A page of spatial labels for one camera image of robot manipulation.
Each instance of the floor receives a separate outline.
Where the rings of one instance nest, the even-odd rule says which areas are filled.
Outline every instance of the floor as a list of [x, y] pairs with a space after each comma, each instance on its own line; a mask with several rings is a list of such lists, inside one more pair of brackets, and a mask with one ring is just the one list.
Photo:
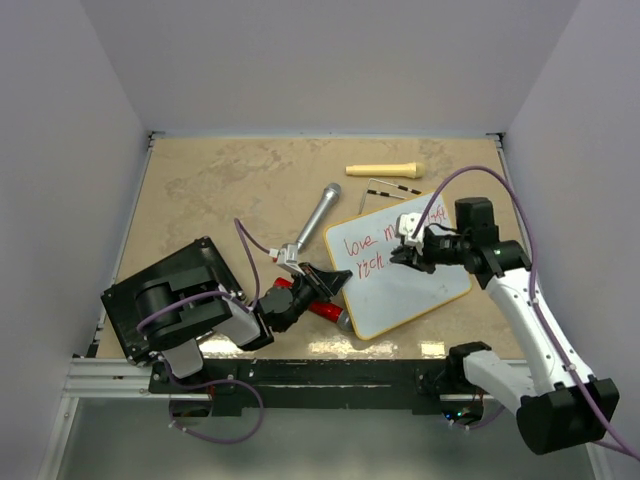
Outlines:
[[[211, 435], [251, 428], [241, 418], [192, 419]], [[404, 411], [267, 410], [238, 445], [213, 445], [167, 425], [166, 400], [81, 400], [59, 480], [560, 480], [593, 479], [584, 447], [538, 457], [501, 415], [477, 431]]]

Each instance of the red handwriting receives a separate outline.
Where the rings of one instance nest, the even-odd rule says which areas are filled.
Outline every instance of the red handwriting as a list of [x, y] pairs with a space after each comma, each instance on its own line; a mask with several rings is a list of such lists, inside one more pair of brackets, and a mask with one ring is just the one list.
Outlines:
[[347, 253], [350, 257], [358, 255], [358, 253], [366, 250], [371, 245], [378, 243], [377, 240], [371, 240], [371, 235], [367, 235], [362, 241], [352, 242], [351, 246], [349, 246], [346, 240], [343, 239], [342, 241], [344, 242], [344, 248], [347, 249]]
[[427, 218], [427, 220], [429, 220], [429, 223], [442, 223], [446, 219], [447, 212], [445, 212], [444, 206], [442, 205], [438, 205], [437, 208], [435, 208], [434, 205], [430, 210], [429, 217]]
[[396, 238], [396, 227], [394, 225], [389, 225], [384, 229], [384, 239], [388, 242], [390, 240], [395, 240]]
[[358, 264], [358, 278], [368, 278], [369, 275], [375, 270], [382, 270], [384, 268], [384, 260], [380, 252], [376, 252], [375, 257], [368, 260], [362, 260], [356, 262]]

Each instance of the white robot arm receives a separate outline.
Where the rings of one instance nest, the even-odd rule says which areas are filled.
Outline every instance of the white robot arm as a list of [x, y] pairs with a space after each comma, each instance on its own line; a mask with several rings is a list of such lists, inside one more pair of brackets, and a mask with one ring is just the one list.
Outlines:
[[[392, 252], [391, 262], [427, 273], [433, 273], [436, 265], [462, 265], [474, 274], [509, 321], [531, 377], [482, 343], [452, 348], [447, 375], [480, 387], [511, 411], [525, 443], [537, 454], [601, 439], [604, 427], [578, 391], [576, 377], [567, 370], [533, 309], [528, 292], [531, 262], [526, 253], [516, 241], [499, 240], [488, 199], [461, 199], [455, 207], [455, 234], [435, 234], [430, 225], [416, 232], [420, 214], [401, 215], [396, 225], [401, 245]], [[610, 419], [619, 399], [615, 384], [596, 379], [562, 332], [537, 283], [535, 288], [538, 306], [569, 354], [569, 368]]]

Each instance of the beige table surface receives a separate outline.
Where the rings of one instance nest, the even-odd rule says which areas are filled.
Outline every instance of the beige table surface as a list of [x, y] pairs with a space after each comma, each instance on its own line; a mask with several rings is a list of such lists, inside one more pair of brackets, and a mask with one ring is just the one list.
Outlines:
[[[153, 147], [149, 167], [125, 247], [118, 280], [175, 252], [196, 238], [209, 236], [248, 294], [251, 270], [233, 218], [268, 247], [293, 242], [309, 218], [323, 188], [342, 186], [342, 196], [326, 225], [357, 213], [367, 179], [347, 177], [350, 164], [419, 161], [427, 167], [417, 180], [389, 179], [424, 192], [434, 190], [454, 170], [472, 164], [502, 172], [495, 144], [489, 139], [423, 138], [166, 138]], [[497, 181], [484, 173], [467, 173], [443, 194], [449, 213], [457, 198], [487, 196], [495, 208], [503, 239], [520, 240], [513, 207]], [[369, 196], [365, 212], [390, 205]], [[262, 293], [286, 272], [254, 250]], [[320, 268], [331, 262], [318, 231], [301, 254]], [[342, 297], [335, 302], [344, 305]], [[510, 328], [473, 279], [471, 292], [370, 341], [339, 330], [305, 313], [276, 341], [256, 352], [242, 352], [222, 335], [202, 342], [205, 357], [256, 358], [438, 358], [450, 346], [482, 340], [503, 358], [522, 358]], [[107, 321], [98, 349], [100, 358], [123, 353]]]

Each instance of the white enclosure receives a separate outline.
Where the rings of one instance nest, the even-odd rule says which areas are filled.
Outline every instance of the white enclosure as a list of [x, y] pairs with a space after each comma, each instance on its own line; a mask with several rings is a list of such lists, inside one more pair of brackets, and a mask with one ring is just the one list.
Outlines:
[[550, 307], [640, 446], [638, 45], [630, 0], [2, 2], [0, 476], [38, 472], [149, 130], [506, 132]]

